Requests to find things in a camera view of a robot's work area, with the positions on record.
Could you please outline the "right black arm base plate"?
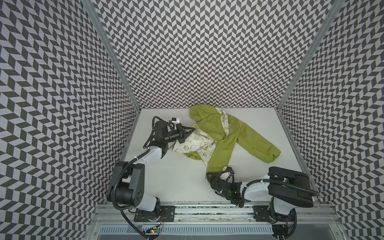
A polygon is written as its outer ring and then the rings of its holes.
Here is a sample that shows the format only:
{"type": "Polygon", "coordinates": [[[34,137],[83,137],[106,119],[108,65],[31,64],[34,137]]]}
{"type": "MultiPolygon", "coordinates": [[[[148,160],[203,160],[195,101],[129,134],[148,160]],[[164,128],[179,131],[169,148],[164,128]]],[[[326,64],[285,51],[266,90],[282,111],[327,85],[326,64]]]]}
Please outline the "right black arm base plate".
{"type": "Polygon", "coordinates": [[[278,214],[271,206],[253,206],[254,219],[256,222],[265,222],[276,224],[279,222],[293,222],[296,217],[294,210],[291,210],[288,215],[278,214]]]}

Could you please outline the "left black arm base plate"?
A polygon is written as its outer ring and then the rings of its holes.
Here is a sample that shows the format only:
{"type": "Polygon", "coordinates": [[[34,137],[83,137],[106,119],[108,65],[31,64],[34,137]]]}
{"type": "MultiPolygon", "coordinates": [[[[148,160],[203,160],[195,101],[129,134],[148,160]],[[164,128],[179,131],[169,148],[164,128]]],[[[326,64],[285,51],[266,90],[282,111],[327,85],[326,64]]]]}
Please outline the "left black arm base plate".
{"type": "Polygon", "coordinates": [[[161,221],[166,223],[173,222],[175,219],[175,211],[175,206],[155,207],[155,210],[152,212],[137,209],[134,221],[144,223],[160,223],[161,221]]]}

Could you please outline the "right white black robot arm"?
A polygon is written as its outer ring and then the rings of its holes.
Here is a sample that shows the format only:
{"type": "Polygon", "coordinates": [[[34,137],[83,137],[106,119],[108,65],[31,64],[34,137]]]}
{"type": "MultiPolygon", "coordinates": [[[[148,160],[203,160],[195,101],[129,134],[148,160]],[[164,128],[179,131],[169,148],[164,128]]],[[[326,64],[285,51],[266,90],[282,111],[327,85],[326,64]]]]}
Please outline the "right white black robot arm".
{"type": "Polygon", "coordinates": [[[275,221],[281,221],[296,207],[312,208],[313,197],[320,196],[311,188],[307,174],[280,167],[270,167],[263,178],[249,182],[236,182],[235,171],[231,167],[221,172],[206,173],[206,178],[218,196],[238,208],[257,198],[270,196],[267,211],[275,221]]]}

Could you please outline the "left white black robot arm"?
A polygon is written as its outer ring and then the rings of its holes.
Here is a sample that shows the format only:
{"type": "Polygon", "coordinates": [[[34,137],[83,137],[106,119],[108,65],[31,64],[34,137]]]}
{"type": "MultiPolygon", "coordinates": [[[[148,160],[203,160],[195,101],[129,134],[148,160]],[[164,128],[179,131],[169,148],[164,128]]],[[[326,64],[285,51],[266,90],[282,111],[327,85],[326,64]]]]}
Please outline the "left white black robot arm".
{"type": "Polygon", "coordinates": [[[196,130],[175,123],[176,118],[164,121],[155,116],[151,133],[143,145],[143,153],[125,162],[115,164],[107,190],[107,201],[118,211],[136,208],[140,211],[159,214],[160,199],[145,193],[145,167],[151,162],[161,160],[170,143],[184,143],[196,130]]]}

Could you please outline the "lime green zip jacket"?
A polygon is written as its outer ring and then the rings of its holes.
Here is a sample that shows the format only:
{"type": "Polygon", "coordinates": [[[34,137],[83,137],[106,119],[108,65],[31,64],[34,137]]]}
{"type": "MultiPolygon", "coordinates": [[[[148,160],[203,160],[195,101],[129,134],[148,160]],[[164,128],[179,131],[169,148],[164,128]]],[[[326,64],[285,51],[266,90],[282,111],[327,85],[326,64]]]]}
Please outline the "lime green zip jacket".
{"type": "Polygon", "coordinates": [[[172,150],[206,165],[206,173],[221,172],[229,166],[235,148],[240,145],[264,163],[274,162],[281,151],[246,123],[211,105],[190,107],[189,116],[196,130],[184,143],[172,150]]]}

